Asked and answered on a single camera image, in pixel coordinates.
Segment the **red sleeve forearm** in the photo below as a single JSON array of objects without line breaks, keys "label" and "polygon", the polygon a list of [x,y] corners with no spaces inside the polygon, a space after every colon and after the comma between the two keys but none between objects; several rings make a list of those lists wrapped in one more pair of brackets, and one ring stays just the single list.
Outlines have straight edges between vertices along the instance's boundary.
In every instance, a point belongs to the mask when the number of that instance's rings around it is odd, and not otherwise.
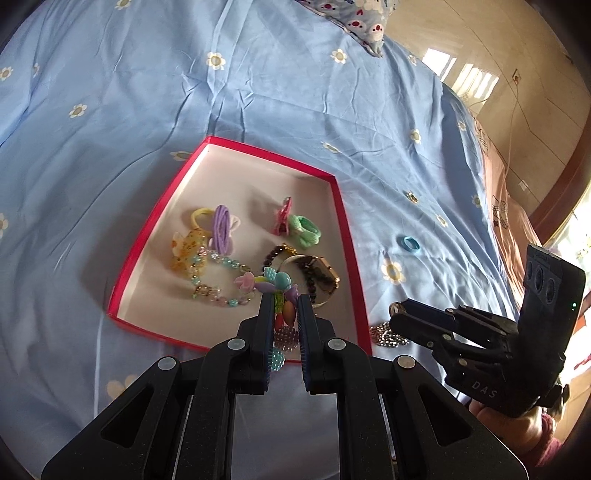
[{"label": "red sleeve forearm", "polygon": [[524,465],[529,470],[548,464],[560,450],[562,442],[554,436],[555,422],[547,413],[542,414],[542,433],[536,446],[524,456]]}]

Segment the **person's right hand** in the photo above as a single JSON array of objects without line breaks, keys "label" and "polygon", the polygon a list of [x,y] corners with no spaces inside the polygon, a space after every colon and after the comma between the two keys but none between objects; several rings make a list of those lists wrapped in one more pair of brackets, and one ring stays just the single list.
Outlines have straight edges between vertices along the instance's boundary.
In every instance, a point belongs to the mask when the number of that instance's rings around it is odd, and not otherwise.
[{"label": "person's right hand", "polygon": [[543,413],[540,407],[512,418],[472,400],[469,411],[516,455],[529,453],[542,439]]}]

